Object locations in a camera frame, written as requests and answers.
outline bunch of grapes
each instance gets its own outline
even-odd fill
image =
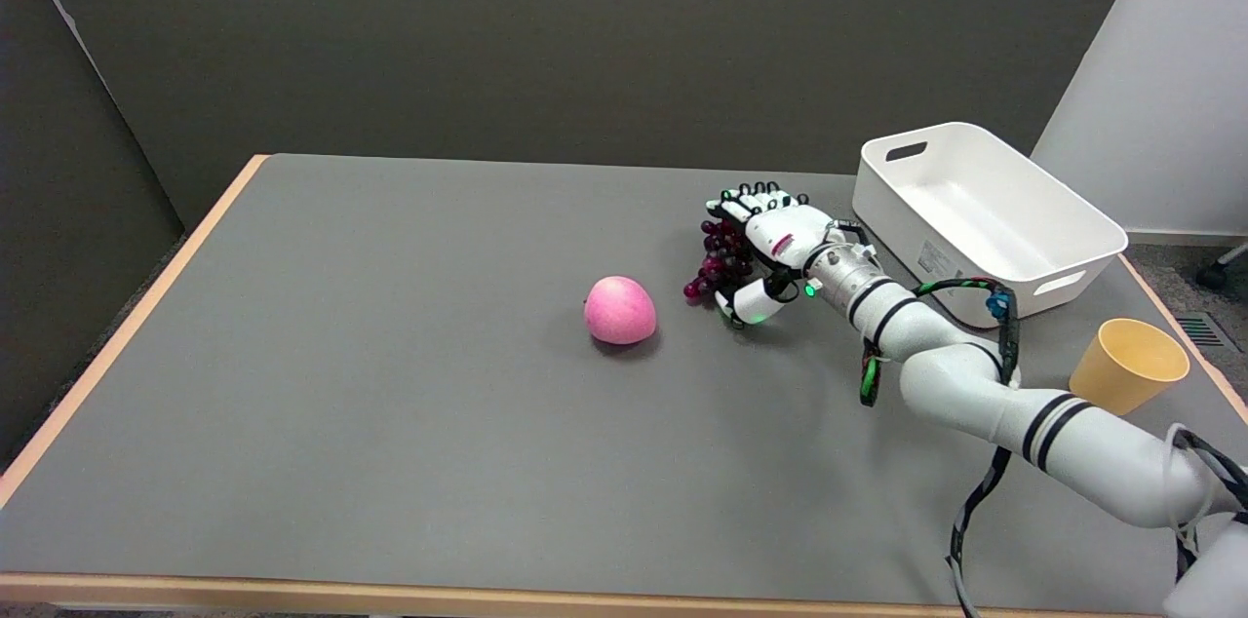
[[[716,290],[739,288],[754,272],[750,241],[745,240],[745,235],[736,231],[731,223],[703,221],[701,230],[706,233],[703,238],[706,257],[703,258],[698,276],[685,285],[684,290],[685,298],[691,302],[699,302],[705,295],[715,293]]]

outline bin handle hole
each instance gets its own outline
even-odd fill
[[[894,160],[905,160],[907,157],[914,157],[919,155],[919,152],[922,152],[925,150],[927,150],[927,141],[916,142],[914,145],[907,145],[902,147],[895,147],[890,150],[887,154],[885,154],[884,161],[892,162]]]
[[[1056,278],[1056,280],[1053,280],[1051,282],[1045,282],[1043,285],[1040,285],[1038,287],[1036,287],[1035,296],[1042,295],[1045,292],[1051,292],[1052,290],[1060,290],[1062,287],[1068,287],[1068,286],[1073,285],[1075,282],[1082,280],[1083,275],[1087,275],[1087,273],[1088,273],[1087,270],[1080,270],[1078,272],[1075,272],[1073,275],[1067,275],[1065,277],[1058,277],[1058,278]]]

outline blue connector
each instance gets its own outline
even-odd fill
[[[1001,292],[992,292],[992,296],[983,302],[988,307],[988,313],[997,321],[1003,321],[1006,313],[1010,312],[1010,295]]]

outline wooden table edge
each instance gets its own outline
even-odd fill
[[[268,155],[253,156],[238,172],[233,182],[196,226],[195,231],[173,255],[147,293],[126,316],[100,355],[79,377],[65,398],[56,406],[47,421],[17,454],[9,469],[0,477],[0,509],[12,497],[21,482],[65,428],[86,397],[107,372],[112,361],[134,337],[139,326],[156,308],[156,303],[182,273],[183,267],[203,245],[230,206],[238,199]],[[1218,391],[1232,408],[1248,423],[1248,406],[1231,386],[1226,375],[1201,355],[1196,343],[1183,332],[1174,316],[1161,302],[1157,293],[1123,256],[1118,260],[1172,326],[1197,363],[1213,380]],[[177,577],[131,577],[100,574],[37,574],[22,572],[0,573],[0,599],[14,602],[44,602],[67,604],[119,604],[119,606],[187,606],[221,607],[263,611],[288,611],[303,613],[387,613],[423,616],[474,616],[478,618],[548,618],[553,614],[565,618],[633,618],[644,613],[685,617],[694,613],[730,612],[736,614],[769,617],[794,614],[871,616],[900,618],[956,618],[957,607],[901,606],[885,603],[829,603],[785,602],[751,599],[713,599],[614,594],[573,594],[554,592],[451,589],[432,587],[401,587],[381,584],[344,584],[323,582],[292,582],[268,579],[216,579]],[[1047,611],[985,609],[985,616],[1052,616],[1078,618],[1106,616],[1103,613],[1068,613]]]
[[[831,603],[509,589],[344,584],[271,579],[0,574],[0,599],[21,603],[233,608],[282,613],[470,616],[474,618],[960,618],[956,606]],[[1092,618],[1104,613],[981,608],[991,618]]]
[[[152,282],[147,293],[144,293],[142,298],[139,298],[139,303],[136,303],[130,315],[121,321],[121,326],[117,327],[117,331],[112,333],[109,342],[104,343],[104,347],[100,348],[100,355],[95,356],[95,360],[91,361],[91,365],[89,365],[82,372],[77,382],[74,382],[74,386],[70,387],[65,398],[62,398],[61,402],[56,405],[56,408],[52,410],[47,421],[39,427],[39,431],[36,431],[30,442],[26,443],[26,447],[17,453],[16,459],[12,461],[12,464],[10,464],[4,476],[0,477],[0,508],[4,508],[5,503],[9,503],[14,492],[16,492],[17,487],[26,479],[30,471],[35,468],[35,464],[39,463],[39,459],[44,456],[44,453],[47,452],[47,448],[52,444],[52,441],[56,439],[56,436],[61,434],[61,431],[65,429],[70,418],[77,413],[79,407],[84,401],[86,401],[86,397],[91,395],[91,391],[95,390],[100,378],[104,377],[104,373],[107,372],[109,367],[111,367],[114,361],[117,360],[117,356],[121,355],[121,351],[130,343],[130,338],[134,337],[136,331],[139,331],[139,326],[142,326],[144,321],[147,320],[147,316],[154,308],[156,308],[156,303],[160,303],[165,292],[167,292],[173,285],[177,276],[182,273],[186,263],[191,262],[191,258],[195,257],[200,246],[203,245],[205,240],[207,240],[208,233],[212,232],[212,228],[216,227],[216,225],[221,221],[221,217],[230,208],[230,205],[238,199],[243,187],[247,186],[247,182],[251,181],[251,179],[256,175],[256,171],[260,170],[260,166],[263,165],[263,161],[267,159],[267,155],[257,155],[247,161],[247,165],[245,165],[241,172],[238,172],[233,182],[230,182],[230,186],[221,195],[221,199],[218,199],[212,206],[212,210],[210,210],[203,217],[203,221],[200,221],[200,225],[195,227],[191,236],[186,238],[185,243],[182,243],[182,248],[177,251],[177,255],[173,255],[173,258],[168,261],[165,270],[158,277],[156,277],[156,281]]]

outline chair wheel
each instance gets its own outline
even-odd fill
[[[1196,283],[1211,290],[1221,290],[1227,285],[1227,270],[1218,263],[1201,267],[1201,271],[1196,273]]]

